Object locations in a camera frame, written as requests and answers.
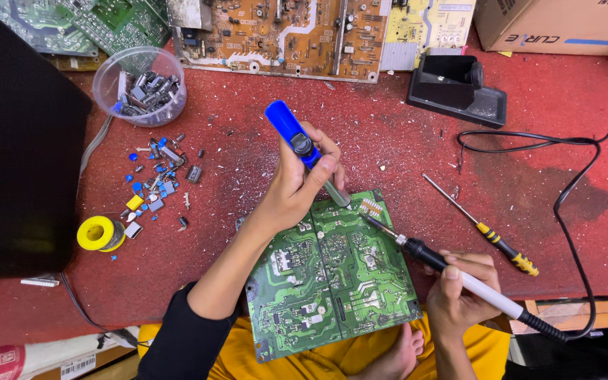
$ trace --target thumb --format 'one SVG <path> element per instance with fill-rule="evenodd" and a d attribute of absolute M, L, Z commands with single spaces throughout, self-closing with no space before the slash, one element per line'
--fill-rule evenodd
<path fill-rule="evenodd" d="M 440 288 L 443 296 L 449 302 L 455 302 L 461 295 L 462 287 L 461 271 L 456 266 L 446 266 L 440 276 Z"/>
<path fill-rule="evenodd" d="M 311 169 L 311 172 L 306 178 L 306 182 L 299 190 L 301 197 L 304 197 L 306 202 L 312 203 L 316 194 L 321 187 L 325 184 L 325 181 L 333 175 L 337 167 L 337 159 L 332 154 L 325 154 L 318 160 L 316 166 Z"/>

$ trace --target power cord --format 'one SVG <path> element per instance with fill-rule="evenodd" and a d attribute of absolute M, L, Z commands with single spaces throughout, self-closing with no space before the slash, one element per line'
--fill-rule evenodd
<path fill-rule="evenodd" d="M 112 333 L 114 335 L 117 335 L 117 336 L 121 337 L 123 340 L 129 342 L 133 346 L 142 346 L 142 347 L 149 348 L 149 346 L 147 344 L 144 344 L 144 343 L 147 343 L 146 341 L 137 341 L 137 339 L 133 340 L 132 336 L 127 337 L 124 334 L 119 333 L 118 331 L 108 330 L 105 327 L 93 322 L 93 320 L 91 320 L 89 318 L 88 314 L 86 314 L 86 311 L 84 310 L 84 308 L 81 307 L 81 304 L 79 304 L 79 301 L 76 299 L 76 296 L 74 295 L 74 292 L 72 291 L 72 288 L 70 287 L 70 283 L 67 281 L 67 277 L 65 276 L 64 272 L 60 272 L 60 279 L 62 280 L 62 283 L 65 285 L 65 289 L 67 289 L 67 292 L 70 294 L 70 298 L 72 298 L 72 302 L 74 303 L 74 306 L 76 306 L 77 310 L 79 310 L 79 314 L 81 314 L 81 316 L 84 317 L 86 322 L 88 322 L 91 326 L 95 327 L 96 329 L 101 330 L 104 333 Z"/>
<path fill-rule="evenodd" d="M 532 145 L 524 145 L 521 147 L 504 149 L 504 150 L 484 150 L 484 149 L 480 149 L 480 148 L 476 148 L 471 145 L 468 145 L 462 140 L 462 137 L 469 135 L 469 134 L 492 134 L 495 136 L 526 137 L 529 139 L 544 140 L 545 142 L 540 142 L 540 143 L 536 143 L 536 144 L 532 144 Z M 555 213 L 555 218 L 557 218 L 557 221 L 559 222 L 559 225 L 562 228 L 562 231 L 564 232 L 564 236 L 567 238 L 567 242 L 569 243 L 569 248 L 571 250 L 571 255 L 574 257 L 574 262 L 576 262 L 576 267 L 578 268 L 578 272 L 580 273 L 581 279 L 583 280 L 583 286 L 586 288 L 586 293 L 588 294 L 588 303 L 590 304 L 590 318 L 588 319 L 588 323 L 583 328 L 583 330 L 581 330 L 581 332 L 579 332 L 575 335 L 568 335 L 567 336 L 568 340 L 576 340 L 578 338 L 581 338 L 581 337 L 584 337 L 585 335 L 587 335 L 590 332 L 590 330 L 593 328 L 593 326 L 595 325 L 595 317 L 597 316 L 597 311 L 595 310 L 595 296 L 593 295 L 593 290 L 590 288 L 590 283 L 588 282 L 588 277 L 586 275 L 586 272 L 583 269 L 583 265 L 581 265 L 581 260 L 578 258 L 578 253 L 576 252 L 576 247 L 574 245 L 574 242 L 571 240 L 571 236 L 569 234 L 569 230 L 567 229 L 567 225 L 564 223 L 564 220 L 562 220 L 562 217 L 559 214 L 559 208 L 562 205 L 562 203 L 564 202 L 564 200 L 567 198 L 567 196 L 569 195 L 571 190 L 573 190 L 574 187 L 578 184 L 580 179 L 586 174 L 586 172 L 590 168 L 593 167 L 593 164 L 595 163 L 595 161 L 597 160 L 597 158 L 599 157 L 600 152 L 601 152 L 600 144 L 603 143 L 604 141 L 606 141 L 607 139 L 608 139 L 608 133 L 599 140 L 589 139 L 587 137 L 569 137 L 567 139 L 559 139 L 557 137 L 545 136 L 543 134 L 524 133 L 524 132 L 504 132 L 504 131 L 467 131 L 467 132 L 462 132 L 457 136 L 457 141 L 459 142 L 459 144 L 461 144 L 462 157 L 463 157 L 464 150 L 477 151 L 480 153 L 509 153 L 511 151 L 533 150 L 536 148 L 547 147 L 547 146 L 554 145 L 554 144 L 594 145 L 595 146 L 595 149 L 596 149 L 595 157 L 593 157 L 593 159 L 590 161 L 590 163 L 588 165 L 586 165 L 586 167 L 583 168 L 583 170 L 581 170 L 576 175 L 576 177 L 574 177 L 571 180 L 571 182 L 569 182 L 569 185 L 567 185 L 564 188 L 564 190 L 562 190 L 562 193 L 560 194 L 560 196 L 557 198 L 557 201 L 555 201 L 555 204 L 553 205 L 553 212 Z"/>

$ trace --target solder wire spool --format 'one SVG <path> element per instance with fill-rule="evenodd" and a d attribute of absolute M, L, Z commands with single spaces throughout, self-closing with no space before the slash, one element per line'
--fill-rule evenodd
<path fill-rule="evenodd" d="M 76 240 L 83 249 L 110 252 L 126 240 L 124 226 L 106 216 L 93 216 L 84 221 L 76 231 Z"/>

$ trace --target orange circuit board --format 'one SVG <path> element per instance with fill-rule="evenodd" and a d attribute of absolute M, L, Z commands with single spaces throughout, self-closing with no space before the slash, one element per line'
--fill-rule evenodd
<path fill-rule="evenodd" d="M 214 0 L 211 31 L 171 25 L 186 68 L 376 83 L 391 0 Z M 168 2 L 169 15 L 171 1 Z"/>

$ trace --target plastic bowl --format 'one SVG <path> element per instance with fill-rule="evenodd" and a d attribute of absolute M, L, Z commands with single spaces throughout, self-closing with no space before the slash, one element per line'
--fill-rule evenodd
<path fill-rule="evenodd" d="M 142 116 L 126 116 L 112 109 L 117 101 L 119 73 L 125 70 L 135 78 L 152 70 L 168 77 L 176 75 L 180 79 L 180 88 L 173 99 L 164 107 Z M 119 51 L 103 63 L 93 78 L 93 96 L 98 106 L 106 113 L 138 126 L 161 126 L 180 116 L 186 103 L 184 72 L 177 58 L 167 51 L 153 46 L 131 47 Z"/>

